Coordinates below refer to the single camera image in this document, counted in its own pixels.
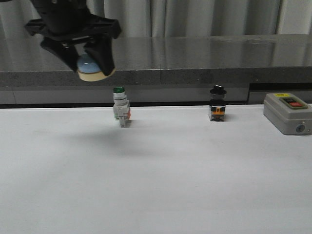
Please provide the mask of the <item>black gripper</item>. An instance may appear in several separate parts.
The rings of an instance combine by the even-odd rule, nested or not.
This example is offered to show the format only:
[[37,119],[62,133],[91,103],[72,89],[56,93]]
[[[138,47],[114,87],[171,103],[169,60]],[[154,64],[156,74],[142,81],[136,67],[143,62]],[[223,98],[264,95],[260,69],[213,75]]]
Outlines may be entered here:
[[32,19],[25,29],[30,35],[40,34],[40,46],[77,72],[76,44],[85,44],[84,51],[96,62],[105,76],[115,70],[112,39],[121,34],[117,19],[108,19],[90,12],[85,0],[33,0],[40,18]]

